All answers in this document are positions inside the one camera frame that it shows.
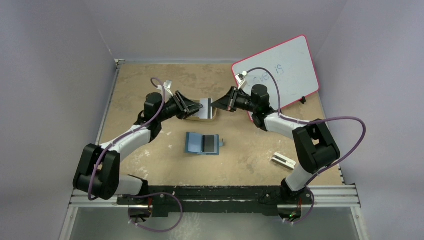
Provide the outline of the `tan oval tray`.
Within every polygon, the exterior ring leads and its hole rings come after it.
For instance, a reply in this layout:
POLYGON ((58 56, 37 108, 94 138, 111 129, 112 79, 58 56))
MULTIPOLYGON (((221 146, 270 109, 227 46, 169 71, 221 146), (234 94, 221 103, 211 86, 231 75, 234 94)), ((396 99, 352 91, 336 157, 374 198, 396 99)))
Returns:
POLYGON ((212 98, 200 98, 198 100, 193 100, 195 103, 201 104, 202 108, 195 113, 194 115, 188 117, 188 121, 197 121, 197 122, 212 122, 217 116, 217 108, 212 106, 212 98))

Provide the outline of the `white grey credit card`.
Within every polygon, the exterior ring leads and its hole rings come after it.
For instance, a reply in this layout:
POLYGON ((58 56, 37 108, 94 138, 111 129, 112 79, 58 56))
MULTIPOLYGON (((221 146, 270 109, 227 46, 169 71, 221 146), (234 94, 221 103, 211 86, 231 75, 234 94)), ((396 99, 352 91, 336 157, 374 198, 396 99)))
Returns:
POLYGON ((211 98, 201 98, 199 103, 202 105, 202 108, 198 112, 198 117, 201 120, 210 120, 213 117, 213 100, 211 98))

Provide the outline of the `blue card holder wallet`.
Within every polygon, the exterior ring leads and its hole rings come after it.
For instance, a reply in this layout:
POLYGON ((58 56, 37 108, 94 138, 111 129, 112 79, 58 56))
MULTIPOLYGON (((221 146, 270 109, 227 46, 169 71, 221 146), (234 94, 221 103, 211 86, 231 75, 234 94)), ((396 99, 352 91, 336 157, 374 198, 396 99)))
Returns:
POLYGON ((184 152, 203 156, 218 156, 220 148, 224 146, 224 139, 218 134, 201 134, 187 132, 184 152))

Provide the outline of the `grey striped credit card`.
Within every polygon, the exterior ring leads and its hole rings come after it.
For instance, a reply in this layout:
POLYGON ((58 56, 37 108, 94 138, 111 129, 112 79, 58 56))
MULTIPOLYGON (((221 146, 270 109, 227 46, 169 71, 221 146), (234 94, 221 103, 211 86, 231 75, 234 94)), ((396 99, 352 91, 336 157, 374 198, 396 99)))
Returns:
POLYGON ((214 154, 217 152, 217 136, 203 135, 202 136, 202 152, 205 154, 214 154))

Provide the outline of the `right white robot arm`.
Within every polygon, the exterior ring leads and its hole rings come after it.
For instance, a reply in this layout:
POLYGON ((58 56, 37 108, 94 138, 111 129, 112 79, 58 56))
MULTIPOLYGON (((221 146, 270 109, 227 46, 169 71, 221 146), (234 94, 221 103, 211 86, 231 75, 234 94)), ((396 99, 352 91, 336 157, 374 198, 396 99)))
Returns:
POLYGON ((282 200, 288 204, 300 198, 309 180, 324 167, 329 167, 341 156, 340 150, 325 123, 311 123, 283 117, 270 105, 268 88, 256 84, 247 94, 242 89, 232 87, 212 107, 227 112, 242 109, 252 113, 254 125, 265 131, 281 134, 294 141, 298 166, 281 182, 282 200))

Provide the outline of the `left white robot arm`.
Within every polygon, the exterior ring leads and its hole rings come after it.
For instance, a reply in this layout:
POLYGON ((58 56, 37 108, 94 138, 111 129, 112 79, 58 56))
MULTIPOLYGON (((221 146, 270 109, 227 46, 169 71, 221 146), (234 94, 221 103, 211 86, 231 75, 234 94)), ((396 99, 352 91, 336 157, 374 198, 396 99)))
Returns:
POLYGON ((84 147, 73 187, 87 193, 90 201, 129 195, 138 205, 146 203, 149 199, 148 182, 133 175, 122 175, 121 162, 151 143, 161 132, 162 122, 173 117, 185 120, 202 108, 201 103, 186 98, 179 91, 168 101, 160 93, 148 94, 144 109, 129 130, 106 143, 91 143, 84 147))

